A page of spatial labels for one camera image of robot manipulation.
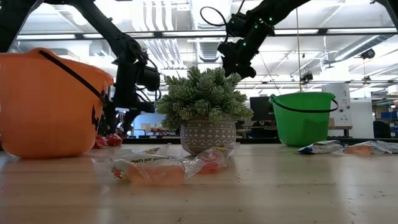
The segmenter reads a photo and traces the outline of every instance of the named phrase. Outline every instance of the ceiling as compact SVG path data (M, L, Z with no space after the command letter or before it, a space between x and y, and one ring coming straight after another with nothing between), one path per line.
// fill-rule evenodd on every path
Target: ceiling
M231 2L231 11L227 10L228 5L225 6L223 1L210 0L189 0L191 2L200 2L203 6L210 5L218 7L226 11L229 16L238 10L241 1ZM179 51L179 57L185 67L178 65L178 69L165 69L162 71L166 75L183 75L186 73L186 67L192 65L199 65L201 68L219 67L220 60L215 60L213 63L203 63L198 57L199 44L197 42L212 42L204 43L207 47L211 47L216 52L217 43L222 39L219 38L179 38L178 33L186 30L196 29L193 25L194 12L190 11L188 0L164 0L164 1L143 1L141 4L138 0L134 1L113 1L113 0L97 0L97 6L107 17L113 18L113 23L123 32L137 32L137 31L157 31L162 29L173 29L177 31L174 34L173 41L176 43ZM246 12L256 7L261 1L247 0L242 11ZM167 15L167 5L170 4L170 14ZM157 23L157 13L159 6L162 11L162 22ZM362 40L363 33L369 34L368 37L378 35L378 28L393 27L391 18L386 9L378 4L370 4L368 0L312 0L298 8L298 20L296 11L293 11L289 16L276 25L276 30L283 32L293 32L292 36L277 36L268 37L261 45L260 54L252 59L252 66L257 72L255 78L247 78L238 86L241 91L249 96L256 96L260 94L278 93L273 83L262 84L255 82L269 82L273 79L278 88L282 88L282 93L290 93L299 90L298 84L278 84L277 82L298 81L300 73L312 72L314 80L338 81L338 80L361 80L366 75L371 75L372 80L392 80L398 78L398 70L394 67L397 65L395 58L398 58L398 36L393 36L387 41L373 47L376 56L365 61L361 58L349 58L344 62L334 63L334 68L329 68L327 64L322 63L329 59L330 56L346 49L351 44ZM152 14L152 19L148 20L148 13ZM216 14L207 12L207 19L217 23L220 19ZM341 32L344 34L335 35L303 35L299 38L295 34L295 29L299 28L303 32L319 31L319 29L336 29L343 28ZM89 63L112 75L116 75L117 67L111 62L114 54L112 53L106 41L101 39L95 40L54 40L50 38L51 35L58 34L92 34L96 30L87 23L81 14L70 6L51 6L42 4L36 9L28 18L25 26L21 30L21 38L15 43L15 49L25 52L34 47L46 47L49 49L67 49L70 54L64 56L65 58L72 58L81 62ZM28 35L40 34L40 38L35 40L26 40L23 37ZM151 44L159 41L157 46L167 44L166 39L139 39L139 43L145 49L148 49L150 58L158 67L162 66L156 55L152 53ZM172 58L172 53L169 47L165 46L167 56ZM357 91L352 92L356 97L368 96L370 91L381 91L390 84L378 84L368 86ZM362 88L364 85L352 85L352 89ZM308 91L320 91L320 85L307 85Z

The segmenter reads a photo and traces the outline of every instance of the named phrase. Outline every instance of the wooden table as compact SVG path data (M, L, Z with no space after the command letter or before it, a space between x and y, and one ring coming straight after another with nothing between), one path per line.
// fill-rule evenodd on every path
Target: wooden table
M96 173L88 156L18 161L2 152L0 172L1 224L398 222L396 156L242 145L224 171L172 188L131 187Z

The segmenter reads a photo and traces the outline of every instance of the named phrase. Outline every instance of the potted plant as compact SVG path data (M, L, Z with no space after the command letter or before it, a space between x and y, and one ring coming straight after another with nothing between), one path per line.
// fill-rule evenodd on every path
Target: potted plant
M187 78L166 77L169 94L156 103L166 114L163 127L181 127L181 145L192 155L235 142L235 121L252 116L244 105L246 95L235 91L240 81L239 75L226 78L222 68L201 73L192 67Z

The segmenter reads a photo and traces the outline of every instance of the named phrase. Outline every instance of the jack-o'-lantern bucket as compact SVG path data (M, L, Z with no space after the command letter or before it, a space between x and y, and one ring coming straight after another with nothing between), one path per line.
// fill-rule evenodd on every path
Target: jack-o'-lantern bucket
M79 156L95 143L113 78L47 49L0 54L0 135L17 157Z

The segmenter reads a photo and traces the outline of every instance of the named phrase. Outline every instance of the bucket handle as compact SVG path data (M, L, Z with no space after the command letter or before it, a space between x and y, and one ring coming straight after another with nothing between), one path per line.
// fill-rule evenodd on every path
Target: bucket handle
M338 109L338 103L335 99L332 99L332 101L336 104L336 108L330 109L330 110L300 110L300 109L293 109L289 108L287 106L284 106L276 101L276 96L274 94L271 95L271 100L274 102L276 105L280 106L281 108L293 112L299 112L299 113L330 113L333 111L336 111Z
M105 91L102 91L100 93L95 87L93 87L90 83L88 83L88 81L86 81L83 77L81 77L79 74L73 71L70 67L66 66L64 63L62 63L61 61L59 61L57 58L50 55L49 53L45 52L44 50L40 50L39 54L43 55L46 59L54 63L56 66L62 68L69 75L76 78L81 84L87 87L87 89L93 92L101 100L103 106L106 106Z

